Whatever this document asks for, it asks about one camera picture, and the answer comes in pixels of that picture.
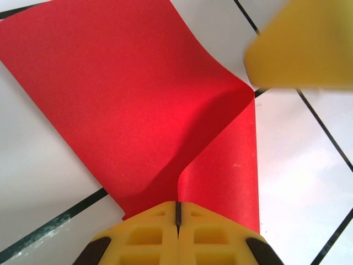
red paper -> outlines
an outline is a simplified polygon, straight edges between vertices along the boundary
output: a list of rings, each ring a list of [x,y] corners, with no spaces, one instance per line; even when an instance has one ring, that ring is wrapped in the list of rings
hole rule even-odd
[[[179,199],[258,231],[253,91],[168,0],[54,0],[0,22],[0,40],[0,60],[127,218],[177,200],[183,173]]]

yellow plastic part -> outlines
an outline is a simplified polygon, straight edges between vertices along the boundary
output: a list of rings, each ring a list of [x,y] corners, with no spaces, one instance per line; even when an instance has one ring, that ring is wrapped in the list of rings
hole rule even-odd
[[[246,239],[254,231],[193,203],[182,203],[179,265],[258,265]]]
[[[353,89],[353,1],[291,0],[244,63],[257,87]]]
[[[111,238],[99,265],[177,265],[176,232],[175,202],[166,202],[98,234],[92,241]]]
[[[175,202],[98,234],[91,242],[111,238],[99,265],[258,265],[246,239],[266,242],[260,235],[193,203],[181,205],[179,238]]]

